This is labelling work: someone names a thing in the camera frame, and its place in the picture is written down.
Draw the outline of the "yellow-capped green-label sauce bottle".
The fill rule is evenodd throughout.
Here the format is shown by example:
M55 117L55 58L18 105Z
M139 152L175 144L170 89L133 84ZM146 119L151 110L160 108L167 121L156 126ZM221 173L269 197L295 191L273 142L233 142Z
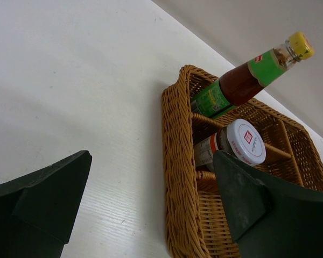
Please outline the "yellow-capped green-label sauce bottle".
M314 55L314 48L302 32L284 43L226 72L191 99L191 110L215 119L241 106L281 77L296 63Z

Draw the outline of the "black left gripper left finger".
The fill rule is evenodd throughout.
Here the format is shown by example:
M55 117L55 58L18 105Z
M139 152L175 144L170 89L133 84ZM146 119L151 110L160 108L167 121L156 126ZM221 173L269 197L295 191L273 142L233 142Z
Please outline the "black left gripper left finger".
M0 184L0 257L60 257L69 243L92 156L81 150Z

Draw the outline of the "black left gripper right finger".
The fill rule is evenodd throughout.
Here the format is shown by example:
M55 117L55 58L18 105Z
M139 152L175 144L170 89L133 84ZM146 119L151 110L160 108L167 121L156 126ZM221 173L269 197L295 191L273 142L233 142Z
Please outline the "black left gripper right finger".
M230 235L242 257L323 257L323 192L222 150L213 164Z

